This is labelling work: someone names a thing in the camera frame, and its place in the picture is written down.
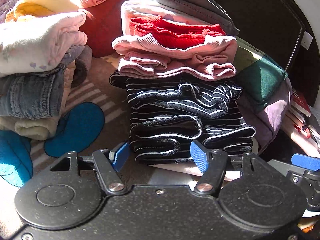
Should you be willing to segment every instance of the red sweater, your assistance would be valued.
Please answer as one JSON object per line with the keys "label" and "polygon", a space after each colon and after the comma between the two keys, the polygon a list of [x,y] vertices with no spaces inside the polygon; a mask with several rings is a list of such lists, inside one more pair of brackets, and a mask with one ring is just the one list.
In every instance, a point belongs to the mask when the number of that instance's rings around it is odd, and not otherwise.
{"label": "red sweater", "polygon": [[187,49],[202,44],[206,35],[226,35],[219,24],[179,25],[164,20],[162,16],[132,18],[129,28],[131,35],[140,37],[152,33],[159,44],[170,49]]}

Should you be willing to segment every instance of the white tag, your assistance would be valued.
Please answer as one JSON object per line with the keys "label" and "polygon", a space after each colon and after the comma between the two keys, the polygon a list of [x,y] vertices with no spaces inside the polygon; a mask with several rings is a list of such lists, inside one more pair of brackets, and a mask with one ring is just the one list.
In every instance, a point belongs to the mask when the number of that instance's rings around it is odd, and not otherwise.
{"label": "white tag", "polygon": [[301,46],[304,47],[305,49],[309,49],[312,40],[313,40],[313,37],[305,31],[301,41]]}

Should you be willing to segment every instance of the purple fabric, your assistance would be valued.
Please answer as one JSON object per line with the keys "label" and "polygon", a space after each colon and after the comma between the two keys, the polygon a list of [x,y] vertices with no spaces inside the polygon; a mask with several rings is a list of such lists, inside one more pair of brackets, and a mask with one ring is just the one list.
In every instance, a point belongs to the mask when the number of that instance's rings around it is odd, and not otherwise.
{"label": "purple fabric", "polygon": [[259,143],[259,154],[274,140],[291,104],[292,86],[286,78],[268,100],[268,106],[258,114],[254,114],[251,105],[243,94],[238,100],[239,110],[248,125],[256,128],[255,138]]}
{"label": "purple fabric", "polygon": [[5,22],[5,16],[20,0],[0,0],[0,23]]}

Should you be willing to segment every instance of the metal screw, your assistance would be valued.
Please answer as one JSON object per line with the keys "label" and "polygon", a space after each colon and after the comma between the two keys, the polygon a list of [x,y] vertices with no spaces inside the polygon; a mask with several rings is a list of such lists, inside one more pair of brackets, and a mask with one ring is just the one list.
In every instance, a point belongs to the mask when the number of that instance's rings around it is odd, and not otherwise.
{"label": "metal screw", "polygon": [[163,189],[158,189],[158,190],[156,191],[156,193],[157,193],[158,195],[162,195],[162,194],[164,193],[164,190],[163,190]]}
{"label": "metal screw", "polygon": [[212,190],[212,188],[213,188],[212,185],[209,183],[202,183],[197,185],[197,190],[199,190],[200,192],[207,192]]}
{"label": "metal screw", "polygon": [[288,240],[298,240],[298,237],[296,235],[291,235],[288,237]]}
{"label": "metal screw", "polygon": [[292,182],[293,182],[294,184],[296,184],[298,181],[299,181],[299,178],[298,178],[298,177],[294,177],[294,178],[292,179]]}
{"label": "metal screw", "polygon": [[30,234],[24,234],[22,237],[21,237],[22,240],[33,240],[33,236],[30,235]]}
{"label": "metal screw", "polygon": [[111,183],[109,185],[110,191],[120,191],[124,189],[124,185],[122,183]]}

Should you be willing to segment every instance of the red fabric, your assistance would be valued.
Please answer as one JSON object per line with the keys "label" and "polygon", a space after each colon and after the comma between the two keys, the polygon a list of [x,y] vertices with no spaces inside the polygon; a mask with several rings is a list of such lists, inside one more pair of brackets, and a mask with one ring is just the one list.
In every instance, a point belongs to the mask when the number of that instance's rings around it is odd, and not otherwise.
{"label": "red fabric", "polygon": [[114,52],[113,40],[122,36],[121,5],[127,0],[106,0],[105,2],[80,9],[87,15],[80,31],[88,36],[87,45],[92,49],[93,57],[103,57]]}
{"label": "red fabric", "polygon": [[187,49],[204,43],[206,35],[225,36],[219,24],[179,25],[168,22],[162,16],[130,19],[130,34],[144,36],[151,33],[162,46],[171,49]]}

